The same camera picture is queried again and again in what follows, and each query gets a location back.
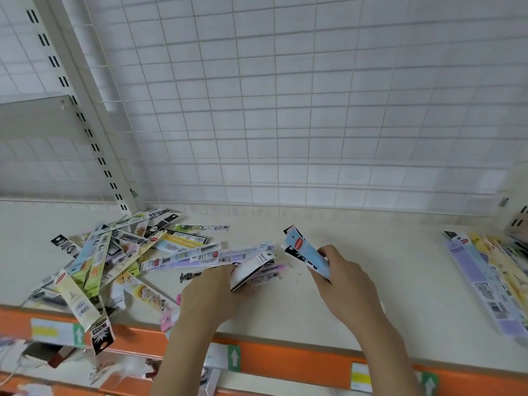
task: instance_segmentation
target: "hand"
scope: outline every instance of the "hand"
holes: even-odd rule
[[[179,319],[197,319],[200,325],[216,331],[221,323],[233,318],[241,301],[252,291],[251,286],[245,285],[231,292],[230,279],[234,268],[231,264],[207,268],[194,278],[181,293]]]
[[[330,263],[330,282],[308,269],[319,294],[332,314],[356,336],[368,333],[387,319],[376,286],[355,262],[347,261],[334,246],[323,246],[319,254]]]

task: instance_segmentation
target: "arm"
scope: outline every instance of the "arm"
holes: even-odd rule
[[[365,353],[375,396],[423,396],[403,339],[386,318],[374,283],[334,246],[319,253],[330,263],[328,282],[310,270],[328,309],[354,334]]]
[[[230,289],[234,266],[209,268],[181,295],[180,317],[150,390],[152,396],[196,396],[207,349],[222,322],[235,315],[247,293]]]

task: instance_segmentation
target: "person's left hand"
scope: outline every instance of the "person's left hand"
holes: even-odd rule
[[[179,319],[198,320],[200,325],[216,331],[221,323],[233,318],[241,301],[253,290],[252,286],[245,285],[231,291],[234,268],[231,264],[207,268],[194,278],[181,293]]]

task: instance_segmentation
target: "red logo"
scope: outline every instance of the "red logo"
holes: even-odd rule
[[[295,249],[296,250],[300,250],[300,247],[303,245],[303,240],[301,238],[297,239],[297,241],[295,242]]]

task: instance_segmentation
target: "white arrow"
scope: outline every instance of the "white arrow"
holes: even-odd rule
[[[75,332],[75,336],[77,338],[76,343],[84,343],[83,341],[84,333],[82,333],[80,328],[77,328],[77,331]]]
[[[231,360],[233,361],[233,367],[238,367],[238,354],[236,350],[231,353]]]
[[[425,384],[426,387],[426,396],[432,396],[433,390],[436,388],[436,385],[432,378],[429,378]]]

